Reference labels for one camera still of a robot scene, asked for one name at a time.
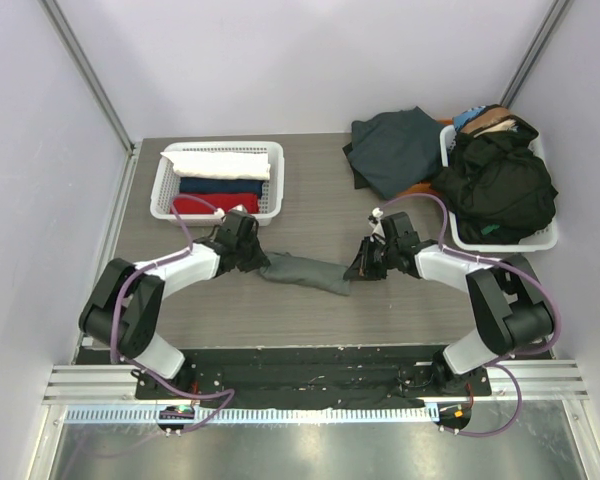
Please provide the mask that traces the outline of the grey t shirt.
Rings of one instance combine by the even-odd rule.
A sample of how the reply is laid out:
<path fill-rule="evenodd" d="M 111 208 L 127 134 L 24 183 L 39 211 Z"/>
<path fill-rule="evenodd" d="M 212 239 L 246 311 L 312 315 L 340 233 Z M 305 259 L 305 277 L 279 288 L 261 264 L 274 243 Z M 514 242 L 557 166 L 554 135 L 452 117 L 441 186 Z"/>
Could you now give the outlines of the grey t shirt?
<path fill-rule="evenodd" d="M 267 281 L 314 288 L 340 296 L 351 294 L 350 281 L 344 279 L 347 267 L 294 256 L 289 253 L 267 252 L 269 264 L 258 270 Z"/>

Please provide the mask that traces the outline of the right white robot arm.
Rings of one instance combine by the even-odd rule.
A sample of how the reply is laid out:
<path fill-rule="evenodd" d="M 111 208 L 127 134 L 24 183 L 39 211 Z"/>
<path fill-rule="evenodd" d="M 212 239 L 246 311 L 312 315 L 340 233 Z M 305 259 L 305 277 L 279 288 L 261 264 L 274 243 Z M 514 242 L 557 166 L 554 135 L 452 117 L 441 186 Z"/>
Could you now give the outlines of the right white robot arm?
<path fill-rule="evenodd" d="M 346 280 L 382 280 L 397 270 L 468 295 L 474 329 L 432 358 L 431 384 L 440 393 L 455 394 L 481 368 L 516 353 L 541 353 L 536 343 L 557 338 L 558 310 L 524 256 L 498 260 L 424 241 L 404 212 L 386 216 L 376 208 L 369 223 L 371 234 L 361 241 Z"/>

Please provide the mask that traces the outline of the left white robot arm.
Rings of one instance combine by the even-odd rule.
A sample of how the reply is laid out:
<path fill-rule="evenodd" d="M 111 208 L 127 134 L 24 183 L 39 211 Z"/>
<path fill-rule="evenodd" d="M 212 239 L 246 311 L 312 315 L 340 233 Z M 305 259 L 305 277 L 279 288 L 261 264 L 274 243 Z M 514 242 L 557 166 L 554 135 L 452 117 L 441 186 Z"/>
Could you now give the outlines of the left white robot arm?
<path fill-rule="evenodd" d="M 158 375 L 159 388 L 170 398 L 185 397 L 193 375 L 184 353 L 156 332 L 162 302 L 234 269 L 267 266 L 258 230 L 253 215 L 233 209 L 210 235 L 190 238 L 177 252 L 144 262 L 109 261 L 79 317 L 80 330 L 108 344 L 113 361 L 125 359 Z"/>

